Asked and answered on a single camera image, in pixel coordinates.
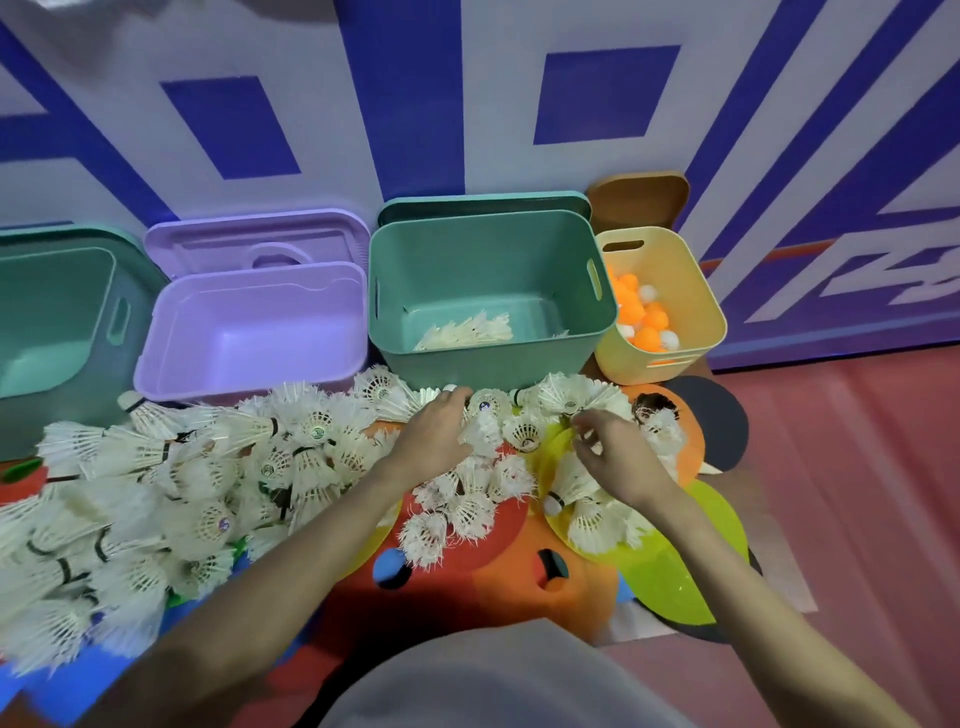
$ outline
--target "purple storage bin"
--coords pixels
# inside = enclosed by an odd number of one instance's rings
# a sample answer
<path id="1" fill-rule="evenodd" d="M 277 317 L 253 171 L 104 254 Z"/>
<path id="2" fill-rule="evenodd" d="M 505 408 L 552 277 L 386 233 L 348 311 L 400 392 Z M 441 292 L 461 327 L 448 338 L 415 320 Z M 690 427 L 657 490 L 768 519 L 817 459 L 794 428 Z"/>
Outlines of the purple storage bin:
<path id="1" fill-rule="evenodd" d="M 151 400 L 229 403 L 284 381 L 347 385 L 367 359 L 358 263 L 369 242 L 358 218 L 334 209 L 150 228 L 144 249 L 172 282 L 134 386 Z"/>

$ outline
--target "wall mural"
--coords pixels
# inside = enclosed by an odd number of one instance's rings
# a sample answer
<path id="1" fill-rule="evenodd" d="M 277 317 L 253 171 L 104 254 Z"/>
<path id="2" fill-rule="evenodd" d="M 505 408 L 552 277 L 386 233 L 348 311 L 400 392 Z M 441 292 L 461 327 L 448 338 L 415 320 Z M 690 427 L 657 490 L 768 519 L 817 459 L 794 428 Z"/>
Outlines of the wall mural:
<path id="1" fill-rule="evenodd" d="M 685 170 L 715 367 L 960 339 L 960 0 L 0 5 L 0 227 Z"/>

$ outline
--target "left hand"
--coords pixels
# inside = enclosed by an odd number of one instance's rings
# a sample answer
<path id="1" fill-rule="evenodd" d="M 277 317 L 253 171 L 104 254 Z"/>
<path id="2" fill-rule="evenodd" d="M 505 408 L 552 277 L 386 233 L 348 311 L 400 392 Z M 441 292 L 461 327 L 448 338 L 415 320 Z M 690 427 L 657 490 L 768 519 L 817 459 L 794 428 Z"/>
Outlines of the left hand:
<path id="1" fill-rule="evenodd" d="M 472 394 L 467 387 L 441 392 L 400 431 L 394 449 L 380 463 L 405 490 L 453 470 L 473 453 L 459 440 L 464 407 Z"/>

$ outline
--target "hand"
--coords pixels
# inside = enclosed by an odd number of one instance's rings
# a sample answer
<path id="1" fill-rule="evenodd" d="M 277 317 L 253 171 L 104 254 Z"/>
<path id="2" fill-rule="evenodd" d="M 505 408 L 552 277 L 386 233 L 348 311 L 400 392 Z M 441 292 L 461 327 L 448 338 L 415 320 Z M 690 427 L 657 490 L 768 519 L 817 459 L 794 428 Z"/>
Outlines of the hand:
<path id="1" fill-rule="evenodd" d="M 612 412 L 588 409 L 570 423 L 580 437 L 573 448 L 600 487 L 645 516 L 684 491 L 667 474 L 636 423 Z M 598 455 L 591 448 L 603 445 Z"/>
<path id="2" fill-rule="evenodd" d="M 467 387 L 441 392 L 400 431 L 394 449 L 380 462 L 405 490 L 453 470 L 473 453 L 471 446 L 459 441 L 471 394 Z"/>

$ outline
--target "blue rectangle painting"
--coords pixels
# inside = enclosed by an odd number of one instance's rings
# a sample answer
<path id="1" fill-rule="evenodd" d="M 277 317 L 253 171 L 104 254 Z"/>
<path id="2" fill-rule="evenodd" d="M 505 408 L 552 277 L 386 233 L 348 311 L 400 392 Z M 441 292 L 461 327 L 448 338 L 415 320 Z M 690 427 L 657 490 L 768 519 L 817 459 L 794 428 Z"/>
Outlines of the blue rectangle painting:
<path id="1" fill-rule="evenodd" d="M 225 180 L 300 173 L 256 76 L 160 85 Z"/>
<path id="2" fill-rule="evenodd" d="M 534 144 L 647 133 L 679 45 L 549 53 Z"/>

